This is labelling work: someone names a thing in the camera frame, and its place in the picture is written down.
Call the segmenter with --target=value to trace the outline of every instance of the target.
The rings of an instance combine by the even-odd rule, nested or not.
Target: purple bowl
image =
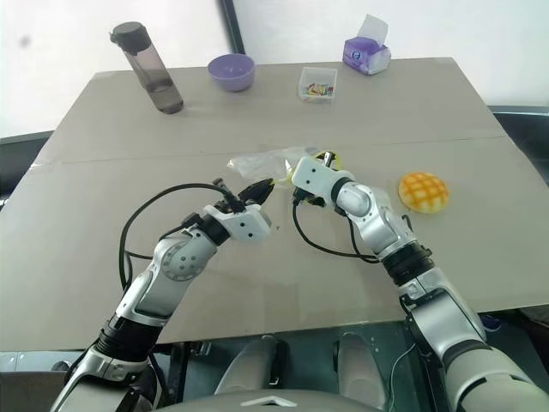
[[[254,82],[256,65],[245,54],[226,54],[209,62],[208,72],[223,90],[239,92]]]

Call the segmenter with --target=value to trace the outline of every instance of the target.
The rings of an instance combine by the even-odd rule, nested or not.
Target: plastic bottle
[[[124,51],[141,85],[158,110],[166,114],[179,112],[183,99],[162,63],[147,29],[137,21],[116,26],[111,41]]]

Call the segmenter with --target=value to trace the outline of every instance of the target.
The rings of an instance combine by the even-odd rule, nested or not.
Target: beige tabletop
[[[339,69],[331,105],[298,99],[303,64],[259,66],[240,94],[220,91],[204,68],[173,70],[186,106],[171,116],[152,108],[133,73],[96,75],[0,213],[0,350],[87,346],[120,298],[118,238],[139,205],[217,177],[238,191],[249,182],[226,168],[232,155],[288,146],[339,152],[401,213],[399,177],[439,175],[450,206],[410,215],[463,296],[478,311],[547,303],[549,191],[454,61],[396,60],[373,77],[317,65]],[[276,190],[265,204],[265,241],[220,248],[161,342],[402,319],[382,267],[300,239],[290,196]],[[128,248],[150,253],[160,233],[216,200],[204,191],[162,199],[136,221]],[[299,217],[318,243],[351,250],[333,212],[302,206]]]

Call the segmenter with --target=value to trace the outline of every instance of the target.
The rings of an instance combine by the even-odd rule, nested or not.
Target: purple tissue box
[[[375,75],[387,69],[391,51],[386,45],[381,47],[375,40],[355,37],[345,42],[343,62],[365,75]]]

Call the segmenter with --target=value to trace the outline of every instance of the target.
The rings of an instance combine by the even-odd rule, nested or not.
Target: plastic bag
[[[291,187],[287,183],[292,176],[293,169],[303,156],[314,156],[316,148],[283,148],[268,152],[248,153],[235,156],[229,160],[227,167],[240,173],[252,181],[274,179],[278,186]]]

